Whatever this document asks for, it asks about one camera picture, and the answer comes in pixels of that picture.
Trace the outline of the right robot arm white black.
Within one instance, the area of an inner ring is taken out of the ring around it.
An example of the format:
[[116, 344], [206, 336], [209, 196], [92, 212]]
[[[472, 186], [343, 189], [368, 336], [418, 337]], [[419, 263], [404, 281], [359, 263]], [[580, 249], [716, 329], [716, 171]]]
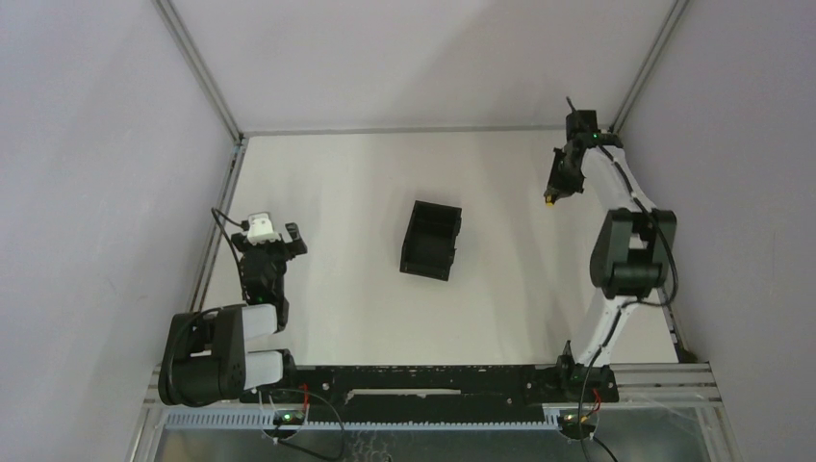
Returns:
[[555, 376], [557, 391], [569, 400], [583, 399], [607, 375], [612, 348], [633, 311], [652, 306], [651, 294], [677, 281], [676, 214], [647, 198], [617, 136], [572, 130], [566, 144], [555, 149], [546, 203], [584, 193], [587, 186], [605, 215], [589, 263], [595, 293]]

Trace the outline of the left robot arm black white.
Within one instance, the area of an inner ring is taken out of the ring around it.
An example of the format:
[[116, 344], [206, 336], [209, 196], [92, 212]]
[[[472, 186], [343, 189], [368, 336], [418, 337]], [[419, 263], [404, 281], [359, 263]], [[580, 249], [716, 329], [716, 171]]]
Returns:
[[279, 401], [294, 398], [299, 373], [286, 349], [250, 351], [248, 343], [282, 332], [289, 321], [285, 295], [288, 263], [308, 251], [296, 223], [283, 240], [266, 218], [250, 221], [231, 237], [238, 261], [242, 303], [172, 318], [159, 372], [166, 405], [204, 407], [238, 399], [264, 386]]

